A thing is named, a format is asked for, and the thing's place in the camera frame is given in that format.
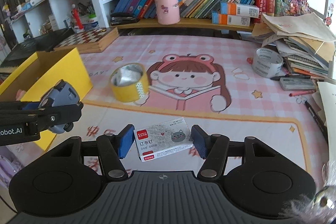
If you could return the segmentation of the black marker pen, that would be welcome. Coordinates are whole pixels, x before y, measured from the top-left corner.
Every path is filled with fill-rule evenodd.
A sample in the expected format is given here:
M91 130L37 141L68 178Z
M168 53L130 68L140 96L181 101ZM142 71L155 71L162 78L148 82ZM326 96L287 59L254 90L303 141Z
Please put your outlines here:
M318 116L318 114L315 112L315 110L313 109L313 107L311 106L311 104L309 102L306 101L305 106L306 106L307 110L310 112L310 115L315 120L315 123L317 124L317 126L321 130L322 135L323 135L324 139L326 140L326 143L329 143L328 135L327 135L327 127L324 125L322 119Z

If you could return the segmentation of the wooden chessboard box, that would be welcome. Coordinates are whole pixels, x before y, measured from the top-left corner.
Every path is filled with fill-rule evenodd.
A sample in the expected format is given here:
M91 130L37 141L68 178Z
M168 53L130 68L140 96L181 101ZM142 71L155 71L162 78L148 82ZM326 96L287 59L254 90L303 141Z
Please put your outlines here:
M54 50L77 48L80 54L103 52L119 37L117 28L97 28L73 34L57 45Z

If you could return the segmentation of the pink item in box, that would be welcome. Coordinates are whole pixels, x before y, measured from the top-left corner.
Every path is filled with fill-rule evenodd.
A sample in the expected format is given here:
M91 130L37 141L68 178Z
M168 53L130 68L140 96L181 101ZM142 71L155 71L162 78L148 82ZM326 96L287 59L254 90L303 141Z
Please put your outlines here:
M25 96L25 94L26 94L25 90L19 89L16 93L15 100L20 101Z

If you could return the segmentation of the orange white box upper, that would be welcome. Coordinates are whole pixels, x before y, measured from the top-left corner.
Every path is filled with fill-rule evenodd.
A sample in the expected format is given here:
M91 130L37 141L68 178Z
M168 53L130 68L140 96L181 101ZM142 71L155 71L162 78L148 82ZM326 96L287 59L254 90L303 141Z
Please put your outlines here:
M221 2L220 13L225 15L247 16L250 18L259 17L259 8L257 6L243 5L240 3Z

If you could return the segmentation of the stack of papers and notebooks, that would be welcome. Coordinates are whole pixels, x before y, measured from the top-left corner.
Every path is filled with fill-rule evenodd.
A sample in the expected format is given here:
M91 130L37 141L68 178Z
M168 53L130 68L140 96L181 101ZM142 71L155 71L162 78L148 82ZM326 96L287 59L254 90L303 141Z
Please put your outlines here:
M335 33L315 14L271 17L262 14L252 36L275 44L290 73L335 80Z

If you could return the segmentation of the clear tape roll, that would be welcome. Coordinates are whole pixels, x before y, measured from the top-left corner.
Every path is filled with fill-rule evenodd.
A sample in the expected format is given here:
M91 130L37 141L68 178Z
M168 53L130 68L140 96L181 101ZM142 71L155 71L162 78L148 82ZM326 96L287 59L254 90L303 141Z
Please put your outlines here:
M252 69L264 78L278 76L283 66L283 58L275 51L258 48L253 56Z

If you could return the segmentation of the yellow tape roll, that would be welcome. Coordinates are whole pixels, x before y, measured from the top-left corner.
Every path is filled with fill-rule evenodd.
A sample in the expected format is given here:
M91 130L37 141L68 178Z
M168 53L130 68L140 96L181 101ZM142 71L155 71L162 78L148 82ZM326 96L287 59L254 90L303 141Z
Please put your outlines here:
M115 99L123 103L146 100L149 94L147 73L139 63L117 68L111 74L109 84Z

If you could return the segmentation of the orange white box lower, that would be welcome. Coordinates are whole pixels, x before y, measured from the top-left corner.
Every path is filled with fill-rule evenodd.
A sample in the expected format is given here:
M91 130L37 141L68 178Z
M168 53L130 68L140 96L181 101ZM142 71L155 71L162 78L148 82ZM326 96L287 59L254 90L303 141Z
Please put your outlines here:
M251 23L250 17L220 14L216 11L212 12L211 19L213 24L225 24L241 27L248 27Z

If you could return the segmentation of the red pen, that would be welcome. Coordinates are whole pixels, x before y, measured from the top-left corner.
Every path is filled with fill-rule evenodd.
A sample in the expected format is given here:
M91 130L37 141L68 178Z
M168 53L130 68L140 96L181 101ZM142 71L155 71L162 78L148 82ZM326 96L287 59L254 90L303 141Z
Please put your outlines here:
M305 90L305 91L299 91L299 92L292 92L289 94L290 97L295 97L295 96L304 96L308 94L313 94L315 93L316 90Z

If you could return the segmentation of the pink cylindrical canister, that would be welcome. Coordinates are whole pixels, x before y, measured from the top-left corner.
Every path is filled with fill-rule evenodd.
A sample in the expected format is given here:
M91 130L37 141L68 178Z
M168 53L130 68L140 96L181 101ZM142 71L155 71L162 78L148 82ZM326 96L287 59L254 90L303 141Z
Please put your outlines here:
M161 25L172 25L180 22L178 0L154 0L156 16Z

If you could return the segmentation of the grey pencil case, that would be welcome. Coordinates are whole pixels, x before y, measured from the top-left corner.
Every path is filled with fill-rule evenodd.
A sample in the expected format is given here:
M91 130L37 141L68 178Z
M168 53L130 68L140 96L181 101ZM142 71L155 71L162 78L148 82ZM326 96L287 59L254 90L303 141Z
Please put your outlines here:
M280 87L285 91L315 90L316 85L311 79L282 77L279 80Z

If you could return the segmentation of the black electronic keyboard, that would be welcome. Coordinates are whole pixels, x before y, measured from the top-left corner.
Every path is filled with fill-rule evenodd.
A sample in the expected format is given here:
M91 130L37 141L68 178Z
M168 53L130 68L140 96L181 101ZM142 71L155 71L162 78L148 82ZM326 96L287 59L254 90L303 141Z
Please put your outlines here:
M63 40L74 34L70 28L50 32L36 38L30 38L16 45L9 55L1 62L2 68L16 68L38 51L52 51Z

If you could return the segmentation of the orange white box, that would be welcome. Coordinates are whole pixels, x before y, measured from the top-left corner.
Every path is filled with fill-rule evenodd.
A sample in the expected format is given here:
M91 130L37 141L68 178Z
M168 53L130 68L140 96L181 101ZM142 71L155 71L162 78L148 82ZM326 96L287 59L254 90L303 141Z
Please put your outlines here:
M220 14L216 11L212 12L211 19L213 24L225 24L241 27L248 27L251 23L250 17Z
M247 16L250 18L259 17L259 8L257 6L243 5L240 3L221 2L220 13L225 15Z

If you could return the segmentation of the white staples box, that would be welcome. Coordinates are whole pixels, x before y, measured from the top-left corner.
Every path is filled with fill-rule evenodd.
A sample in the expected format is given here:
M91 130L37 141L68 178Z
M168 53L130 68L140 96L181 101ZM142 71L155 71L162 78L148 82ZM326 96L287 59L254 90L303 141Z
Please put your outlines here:
M193 146L191 131L183 117L134 130L142 162L151 161Z

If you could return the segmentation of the pink checkered table mat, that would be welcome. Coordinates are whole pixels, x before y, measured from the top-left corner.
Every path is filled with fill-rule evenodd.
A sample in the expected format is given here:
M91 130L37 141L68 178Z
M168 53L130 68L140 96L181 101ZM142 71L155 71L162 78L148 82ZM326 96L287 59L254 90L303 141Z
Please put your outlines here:
M308 96L290 97L257 75L248 59L256 46L241 40L195 36L122 36L104 52L80 55L92 83L82 118L69 133L56 135L47 149L36 143L9 147L28 165L72 135L83 140L120 132L127 124L144 128L183 117L209 134L242 141L254 136L307 170L322 183L327 144L305 107ZM139 63L149 74L146 100L117 101L109 79L117 68Z

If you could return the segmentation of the white paper sheet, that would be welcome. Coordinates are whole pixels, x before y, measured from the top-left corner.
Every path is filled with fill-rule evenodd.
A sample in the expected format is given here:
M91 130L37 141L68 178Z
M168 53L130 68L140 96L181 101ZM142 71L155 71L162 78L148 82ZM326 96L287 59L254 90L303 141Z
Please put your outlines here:
M321 95L323 109L326 117L326 125L329 142L329 160L335 162L335 130L336 130L336 104L335 84L318 82L318 90Z

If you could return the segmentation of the yellow cardboard box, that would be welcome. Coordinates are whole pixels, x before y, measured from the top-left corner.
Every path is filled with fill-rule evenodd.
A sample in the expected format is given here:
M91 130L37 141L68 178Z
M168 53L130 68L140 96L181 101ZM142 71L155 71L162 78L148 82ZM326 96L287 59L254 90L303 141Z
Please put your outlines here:
M19 89L26 94L20 101L40 102L43 95L60 80L68 82L81 100L92 89L88 72L77 49L56 52L35 52L17 67L1 84L1 102L16 101ZM44 130L34 141L41 149L47 149L56 133Z

